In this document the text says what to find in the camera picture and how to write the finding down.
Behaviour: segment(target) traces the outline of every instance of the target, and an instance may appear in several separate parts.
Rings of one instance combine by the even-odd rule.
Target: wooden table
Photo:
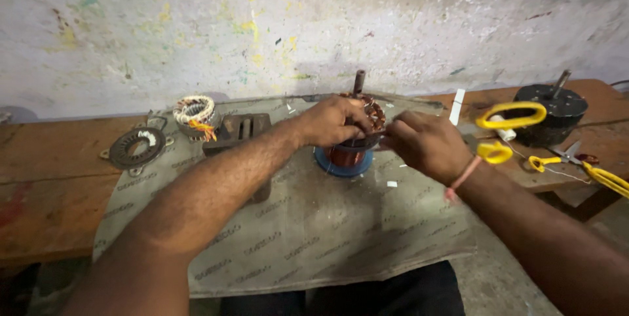
[[[629,101],[599,80],[575,80],[566,88],[585,96],[590,107],[565,144],[580,139],[581,152],[598,156],[602,167],[629,178]],[[471,123],[488,106],[510,102],[517,89],[468,92],[459,122]],[[429,96],[444,103],[443,115],[449,115],[453,98]],[[0,267],[91,255],[96,229],[121,174],[98,154],[145,120],[134,116],[0,126]],[[526,156],[550,155],[514,147]],[[532,172],[522,163],[512,159],[498,169],[532,192],[585,185],[560,174]],[[573,165],[561,170],[587,180]],[[617,199],[606,191],[595,194],[582,204],[586,209],[581,218]]]

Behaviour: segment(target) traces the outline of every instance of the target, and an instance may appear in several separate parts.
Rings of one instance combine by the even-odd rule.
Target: yellow scissors
[[[581,145],[581,141],[577,141],[576,143],[570,145],[568,150],[560,151],[557,149],[550,149],[553,151],[558,157],[551,157],[549,159],[540,159],[536,156],[531,156],[528,158],[528,163],[531,167],[535,168],[539,172],[544,172],[545,164],[556,164],[559,162],[572,162],[573,164],[583,166],[583,169],[592,177],[593,180],[598,183],[616,191],[618,194],[624,196],[625,198],[629,198],[629,183],[627,183],[622,178],[617,175],[612,174],[611,172],[605,171],[602,168],[593,167],[585,161],[578,160],[574,157],[574,153],[577,152]]]
[[[535,113],[528,117],[512,118],[499,122],[489,121],[489,119],[497,112],[520,108],[534,109]],[[546,107],[542,104],[537,102],[519,101],[493,105],[476,119],[476,126],[484,129],[509,130],[535,125],[544,119],[546,119]],[[482,157],[483,160],[489,162],[490,164],[502,164],[511,158],[513,151],[511,148],[500,144],[500,142],[494,142],[493,144],[479,143],[476,146],[476,155]]]

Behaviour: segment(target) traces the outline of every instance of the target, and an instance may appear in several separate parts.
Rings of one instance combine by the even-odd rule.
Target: blue spool
[[[369,166],[371,166],[371,162],[373,160],[373,151],[365,151],[365,156],[358,165],[346,167],[339,167],[331,163],[325,156],[323,148],[314,149],[314,158],[319,163],[319,166],[321,166],[322,169],[326,170],[328,174],[335,175],[337,177],[354,177],[362,174],[367,169],[369,169]]]

